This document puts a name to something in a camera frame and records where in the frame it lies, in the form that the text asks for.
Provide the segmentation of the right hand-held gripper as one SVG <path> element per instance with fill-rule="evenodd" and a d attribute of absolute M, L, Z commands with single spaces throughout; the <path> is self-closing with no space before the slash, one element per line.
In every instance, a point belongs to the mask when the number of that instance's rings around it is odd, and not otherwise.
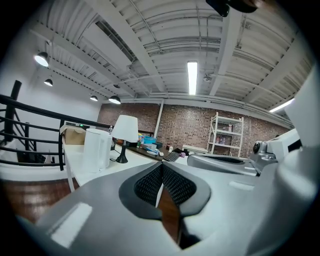
<path fill-rule="evenodd" d="M 287 155 L 320 147 L 320 68 L 313 67 L 302 88 L 284 111 L 294 128 L 268 141 L 257 141 L 248 158 L 218 154 L 196 154 L 211 163 L 245 164 L 251 162 L 258 173 L 266 165 L 281 163 Z"/>

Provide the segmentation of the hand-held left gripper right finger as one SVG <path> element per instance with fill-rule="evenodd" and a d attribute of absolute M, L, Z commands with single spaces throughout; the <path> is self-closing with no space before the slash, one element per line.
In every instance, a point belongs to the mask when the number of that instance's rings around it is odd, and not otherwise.
<path fill-rule="evenodd" d="M 211 195 L 202 210 L 184 217 L 198 242 L 177 256 L 269 256 L 292 236 L 316 198 L 316 151 L 291 151 L 260 176 L 221 173 L 179 163 L 165 167 L 206 182 Z"/>

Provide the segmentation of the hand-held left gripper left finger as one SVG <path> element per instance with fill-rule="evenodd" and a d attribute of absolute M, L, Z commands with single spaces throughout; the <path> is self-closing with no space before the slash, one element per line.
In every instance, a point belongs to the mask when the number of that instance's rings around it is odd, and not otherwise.
<path fill-rule="evenodd" d="M 37 223 L 18 223 L 45 256 L 173 256 L 181 248 L 160 220 L 135 216 L 119 189 L 150 168 L 138 165 L 95 178 L 56 203 Z"/>

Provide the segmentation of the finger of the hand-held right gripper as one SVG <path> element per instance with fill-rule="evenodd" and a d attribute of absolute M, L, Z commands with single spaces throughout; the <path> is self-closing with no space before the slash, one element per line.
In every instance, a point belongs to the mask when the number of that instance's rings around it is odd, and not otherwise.
<path fill-rule="evenodd" d="M 187 165 L 208 171 L 238 174 L 238 175 L 259 175 L 260 172 L 254 168 L 251 162 L 245 164 L 230 164 L 209 162 L 197 156 L 189 156 L 187 158 Z"/>

